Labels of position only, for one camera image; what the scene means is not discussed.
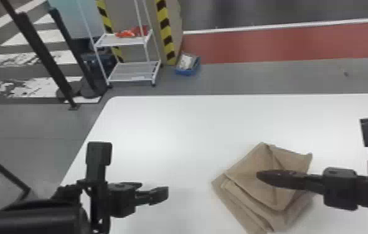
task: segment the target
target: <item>gray floor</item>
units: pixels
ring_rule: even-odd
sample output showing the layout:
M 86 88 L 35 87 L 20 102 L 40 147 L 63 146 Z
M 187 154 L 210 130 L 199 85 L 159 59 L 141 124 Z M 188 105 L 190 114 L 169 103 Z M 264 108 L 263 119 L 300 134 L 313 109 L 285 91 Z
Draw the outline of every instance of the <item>gray floor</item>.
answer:
M 194 7 L 194 12 L 202 16 L 202 11 Z M 34 9 L 29 15 L 33 20 L 38 19 L 45 14 L 43 8 Z M 11 24 L 0 29 L 0 42 L 15 30 Z M 39 197 L 49 197 L 104 103 L 113 96 L 366 93 L 368 59 L 203 65 L 194 77 L 178 77 L 172 68 L 165 67 L 159 76 L 156 88 L 148 84 L 116 85 L 99 105 L 82 105 L 78 111 L 68 111 L 65 105 L 0 105 L 0 162 Z M 0 207 L 14 200 L 18 193 L 0 176 Z

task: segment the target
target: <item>hazard stripe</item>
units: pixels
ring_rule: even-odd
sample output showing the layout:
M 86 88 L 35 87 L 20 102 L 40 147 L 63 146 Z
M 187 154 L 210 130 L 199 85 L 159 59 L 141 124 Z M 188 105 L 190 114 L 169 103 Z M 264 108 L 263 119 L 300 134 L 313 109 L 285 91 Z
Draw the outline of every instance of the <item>hazard stripe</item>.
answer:
M 167 58 L 168 65 L 176 64 L 175 46 L 172 38 L 171 23 L 169 21 L 169 14 L 167 13 L 167 6 L 165 0 L 155 0 L 158 15 L 158 22 L 161 28 L 161 37 L 164 47 L 164 53 Z
M 101 15 L 105 32 L 109 34 L 114 33 L 113 24 L 106 10 L 105 0 L 95 0 L 95 4 L 97 5 L 98 12 Z M 119 47 L 112 47 L 111 52 L 118 57 L 118 61 L 120 63 L 124 62 L 123 53 L 121 52 L 121 49 Z

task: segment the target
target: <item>metal stand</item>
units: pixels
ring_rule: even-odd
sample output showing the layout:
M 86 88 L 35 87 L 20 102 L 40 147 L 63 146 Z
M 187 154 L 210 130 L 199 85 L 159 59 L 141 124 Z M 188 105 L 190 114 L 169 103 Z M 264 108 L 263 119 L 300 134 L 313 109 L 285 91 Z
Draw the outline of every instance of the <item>metal stand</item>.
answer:
M 15 184 L 16 186 L 18 186 L 18 188 L 20 188 L 22 190 L 22 194 L 19 196 L 19 198 L 17 199 L 17 201 L 23 200 L 25 199 L 28 194 L 31 191 L 31 188 L 24 183 L 23 181 L 21 181 L 18 177 L 16 177 L 14 174 L 12 174 L 9 170 L 7 170 L 4 166 L 2 166 L 0 164 L 0 173 L 7 178 L 8 180 L 10 180 L 13 184 Z
M 84 98 L 96 98 L 98 96 L 104 95 L 106 92 L 106 83 L 104 81 L 98 81 L 95 79 L 95 77 L 92 75 L 92 73 L 89 71 L 85 63 L 83 62 L 83 59 L 81 58 L 80 54 L 77 51 L 76 46 L 73 43 L 73 40 L 66 29 L 65 24 L 63 23 L 62 16 L 60 15 L 59 11 L 52 7 L 49 10 L 49 14 L 52 16 L 54 22 L 57 24 L 57 27 L 61 31 L 63 38 L 65 39 L 67 45 L 69 46 L 69 49 L 72 51 L 73 56 L 75 57 L 80 69 L 83 72 L 83 76 L 85 79 L 82 79 L 80 84 L 80 94 Z
M 97 55 L 98 63 L 100 64 L 101 70 L 103 71 L 104 77 L 107 82 L 141 82 L 141 81 L 150 81 L 152 86 L 156 85 L 156 77 L 158 75 L 159 69 L 161 67 L 161 56 L 159 54 L 158 43 L 156 42 L 156 38 L 153 35 L 153 26 L 150 21 L 148 7 L 146 5 L 146 0 L 143 2 L 144 13 L 146 14 L 149 30 L 147 35 L 144 35 L 142 20 L 140 9 L 138 5 L 138 0 L 134 0 L 134 6 L 136 9 L 136 15 L 138 20 L 138 25 L 140 27 L 140 37 L 133 38 L 119 38 L 115 34 L 106 32 L 104 33 L 97 42 L 93 43 L 92 34 L 88 22 L 86 20 L 84 10 L 82 9 L 82 5 L 80 1 L 77 0 L 79 11 L 82 15 L 82 21 L 85 24 L 85 28 L 88 31 L 89 37 L 91 38 L 92 47 Z M 157 52 L 157 60 L 151 61 L 148 52 L 148 42 L 153 39 L 154 45 L 156 47 Z M 146 56 L 145 62 L 128 62 L 128 63 L 117 63 L 111 74 L 105 74 L 105 70 L 101 64 L 99 55 L 97 53 L 98 48 L 104 47 L 121 47 L 126 45 L 142 45 L 144 49 L 144 53 Z
M 8 0 L 1 0 L 1 3 L 4 6 L 5 10 L 8 12 L 8 14 L 12 17 L 12 20 L 14 21 L 15 25 L 24 35 L 24 37 L 32 47 L 33 51 L 40 58 L 41 62 L 43 63 L 43 66 L 52 76 L 54 82 L 59 87 L 65 99 L 69 102 L 70 110 L 77 110 L 79 108 L 79 105 L 77 105 L 74 102 L 72 97 L 77 95 L 78 90 L 73 89 L 69 85 L 65 75 L 62 73 L 61 69 L 51 56 L 49 50 L 39 37 L 37 31 L 32 25 L 32 22 L 28 18 L 28 15 L 25 12 L 17 14 L 14 8 L 11 6 L 11 4 L 8 2 Z

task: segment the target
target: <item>beige towel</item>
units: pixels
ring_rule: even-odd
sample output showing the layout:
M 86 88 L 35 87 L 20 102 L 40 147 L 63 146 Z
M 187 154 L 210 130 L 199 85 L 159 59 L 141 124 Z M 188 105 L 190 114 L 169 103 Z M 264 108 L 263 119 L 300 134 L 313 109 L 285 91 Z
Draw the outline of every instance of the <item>beige towel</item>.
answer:
M 286 230 L 313 194 L 275 188 L 258 180 L 256 173 L 270 169 L 306 172 L 311 158 L 311 154 L 297 154 L 261 143 L 212 185 L 248 233 Z

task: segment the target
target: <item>blue tray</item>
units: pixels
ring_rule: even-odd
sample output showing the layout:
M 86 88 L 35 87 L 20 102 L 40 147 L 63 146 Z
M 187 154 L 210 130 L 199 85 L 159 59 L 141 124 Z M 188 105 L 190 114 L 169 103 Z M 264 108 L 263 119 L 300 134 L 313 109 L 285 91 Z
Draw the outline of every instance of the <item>blue tray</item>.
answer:
M 192 67 L 192 69 L 175 68 L 175 74 L 186 75 L 189 77 L 191 75 L 194 75 L 197 72 L 199 67 L 200 67 L 200 57 L 196 58 L 196 62 L 194 63 L 194 66 Z

